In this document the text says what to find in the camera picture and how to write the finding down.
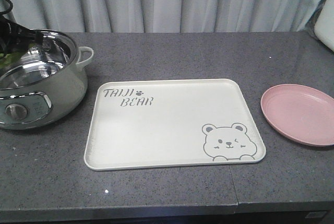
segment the bear ear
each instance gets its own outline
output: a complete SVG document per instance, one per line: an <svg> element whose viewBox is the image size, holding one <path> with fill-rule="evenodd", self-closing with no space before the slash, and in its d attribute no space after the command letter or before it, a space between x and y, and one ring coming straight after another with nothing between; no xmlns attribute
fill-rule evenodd
<svg viewBox="0 0 334 224"><path fill-rule="evenodd" d="M237 129L243 133L247 132L247 127L241 123L234 123L232 126L232 128Z"/></svg>
<svg viewBox="0 0 334 224"><path fill-rule="evenodd" d="M205 133L206 135L208 135L208 133L212 130L216 129L216 127L212 124L205 124L203 127L202 127L202 131L203 133Z"/></svg>

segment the gray countertop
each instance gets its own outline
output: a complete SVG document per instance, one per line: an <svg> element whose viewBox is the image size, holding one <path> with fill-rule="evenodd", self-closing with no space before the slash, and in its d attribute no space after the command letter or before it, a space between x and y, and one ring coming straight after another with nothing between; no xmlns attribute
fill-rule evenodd
<svg viewBox="0 0 334 224"><path fill-rule="evenodd" d="M286 139L260 108L261 95L283 83L334 97L334 53L306 32L69 35L96 52L86 67L87 94L56 123L28 131L0 129L0 221L334 208L334 147ZM103 172L85 165L100 85L204 78L239 84L267 148L261 162Z"/></svg>

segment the bear paw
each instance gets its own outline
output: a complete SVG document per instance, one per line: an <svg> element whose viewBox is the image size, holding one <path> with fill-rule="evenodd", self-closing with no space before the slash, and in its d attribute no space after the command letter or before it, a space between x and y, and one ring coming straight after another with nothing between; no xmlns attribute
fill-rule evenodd
<svg viewBox="0 0 334 224"><path fill-rule="evenodd" d="M240 160L244 160L244 161L250 161L250 160L255 160L253 156L250 155L242 155L240 157Z"/></svg>
<svg viewBox="0 0 334 224"><path fill-rule="evenodd" d="M227 161L228 159L224 156L216 156L212 161Z"/></svg>

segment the white tray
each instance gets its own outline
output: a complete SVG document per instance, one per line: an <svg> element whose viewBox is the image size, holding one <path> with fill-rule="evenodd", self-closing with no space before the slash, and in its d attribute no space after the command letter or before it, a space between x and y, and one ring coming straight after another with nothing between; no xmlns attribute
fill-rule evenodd
<svg viewBox="0 0 334 224"><path fill-rule="evenodd" d="M265 154L235 82L129 81L99 88L85 163L114 170L254 163Z"/></svg>

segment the pot handle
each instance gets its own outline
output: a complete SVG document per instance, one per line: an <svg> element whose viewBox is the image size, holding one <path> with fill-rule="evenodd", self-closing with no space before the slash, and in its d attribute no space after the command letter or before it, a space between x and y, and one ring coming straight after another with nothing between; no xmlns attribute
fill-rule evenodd
<svg viewBox="0 0 334 224"><path fill-rule="evenodd" d="M81 57L82 57L82 53L84 52L90 52L90 56L87 59L82 61ZM85 66L91 63L93 60L93 56L94 56L94 50L92 48L89 48L88 46L80 46L79 47L79 58L76 63L78 70L81 71Z"/></svg>

